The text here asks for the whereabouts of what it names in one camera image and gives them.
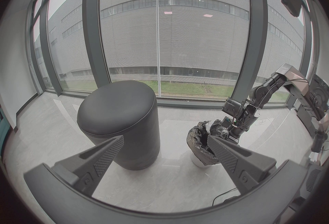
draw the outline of floor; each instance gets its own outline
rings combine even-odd
[[[53,166],[93,146],[76,124],[83,99],[43,93],[18,117],[18,132],[7,141],[4,163],[12,184],[37,216],[53,223],[35,201],[23,173],[46,163]],[[106,203],[146,212],[178,212],[209,207],[219,194],[234,188],[222,165],[195,166],[186,144],[188,131],[199,121],[222,119],[220,110],[159,107],[161,150],[157,160],[142,171],[112,163],[93,197]],[[260,110],[261,117],[244,133],[240,145],[271,156],[277,166],[286,159],[299,163],[312,140],[294,110]],[[218,199],[239,195],[232,191]]]

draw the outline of round ottoman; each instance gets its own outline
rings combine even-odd
[[[114,162],[125,169],[147,168],[158,157],[157,99],[142,82],[120,81],[98,88],[81,103],[77,123],[95,145],[123,135],[124,145]]]

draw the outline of gray building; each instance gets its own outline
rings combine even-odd
[[[266,47],[256,83],[287,62],[297,69],[304,27],[280,0],[267,0]],[[159,0],[161,81],[234,86],[249,30],[249,0]],[[100,0],[111,79],[157,80],[156,0]],[[66,0],[48,21],[61,81],[93,80],[84,44],[82,0]]]

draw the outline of stool top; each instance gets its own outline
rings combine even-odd
[[[117,133],[141,120],[154,104],[154,91],[145,83],[120,81],[102,86],[81,103],[77,123],[95,136]]]

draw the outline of green lawn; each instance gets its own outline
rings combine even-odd
[[[157,81],[140,81],[150,86],[155,93],[158,92]],[[93,80],[61,81],[64,90],[93,92],[97,89]],[[161,93],[165,96],[174,95],[188,97],[204,97],[225,99],[232,95],[234,87],[201,83],[161,82]],[[270,102],[286,102],[289,93],[277,91],[272,95]]]

